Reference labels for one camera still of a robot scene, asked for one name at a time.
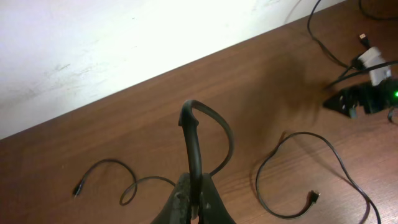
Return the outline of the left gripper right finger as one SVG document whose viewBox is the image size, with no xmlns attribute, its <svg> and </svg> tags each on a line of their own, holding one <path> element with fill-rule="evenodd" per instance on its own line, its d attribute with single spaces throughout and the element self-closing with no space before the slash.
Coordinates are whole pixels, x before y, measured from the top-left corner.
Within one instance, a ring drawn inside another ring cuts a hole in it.
<svg viewBox="0 0 398 224">
<path fill-rule="evenodd" d="M 201 181 L 199 224 L 235 224 L 212 181 L 203 174 Z"/>
</svg>

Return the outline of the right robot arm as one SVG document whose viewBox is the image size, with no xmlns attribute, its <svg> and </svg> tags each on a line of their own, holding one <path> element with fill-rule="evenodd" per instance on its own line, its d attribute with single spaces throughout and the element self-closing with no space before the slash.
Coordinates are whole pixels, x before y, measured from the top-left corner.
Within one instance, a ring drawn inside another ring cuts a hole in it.
<svg viewBox="0 0 398 224">
<path fill-rule="evenodd" d="M 351 119 L 357 117 L 356 109 L 359 106 L 363 107 L 366 114 L 389 109 L 389 122 L 397 124 L 393 120 L 394 110 L 397 109 L 397 79 L 387 78 L 376 86 L 371 82 L 349 86 L 323 102 L 324 108 Z"/>
</svg>

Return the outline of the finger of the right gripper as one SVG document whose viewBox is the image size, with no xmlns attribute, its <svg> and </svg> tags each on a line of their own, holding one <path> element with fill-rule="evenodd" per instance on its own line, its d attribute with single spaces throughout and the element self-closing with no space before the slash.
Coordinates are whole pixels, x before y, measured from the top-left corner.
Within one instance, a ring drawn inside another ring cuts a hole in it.
<svg viewBox="0 0 398 224">
<path fill-rule="evenodd" d="M 349 118 L 356 118 L 356 107 L 358 105 L 357 94 L 350 89 L 342 89 L 323 102 L 323 107 L 336 111 Z"/>
</svg>

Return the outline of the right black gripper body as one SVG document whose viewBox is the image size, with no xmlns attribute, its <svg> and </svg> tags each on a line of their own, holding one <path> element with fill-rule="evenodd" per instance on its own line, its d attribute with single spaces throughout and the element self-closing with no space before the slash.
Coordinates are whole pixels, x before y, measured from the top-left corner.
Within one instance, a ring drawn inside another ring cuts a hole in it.
<svg viewBox="0 0 398 224">
<path fill-rule="evenodd" d="M 366 114 L 397 107 L 396 78 L 383 80 L 377 86 L 373 86 L 371 82 L 364 82 L 345 89 L 353 90 L 357 94 L 358 106 L 362 106 Z"/>
</svg>

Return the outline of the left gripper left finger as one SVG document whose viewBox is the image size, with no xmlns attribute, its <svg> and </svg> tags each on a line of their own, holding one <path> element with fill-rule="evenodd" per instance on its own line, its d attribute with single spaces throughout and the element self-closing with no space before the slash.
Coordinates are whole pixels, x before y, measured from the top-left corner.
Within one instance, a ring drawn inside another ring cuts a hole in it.
<svg viewBox="0 0 398 224">
<path fill-rule="evenodd" d="M 183 173 L 151 224 L 188 224 L 191 220 L 190 175 Z"/>
</svg>

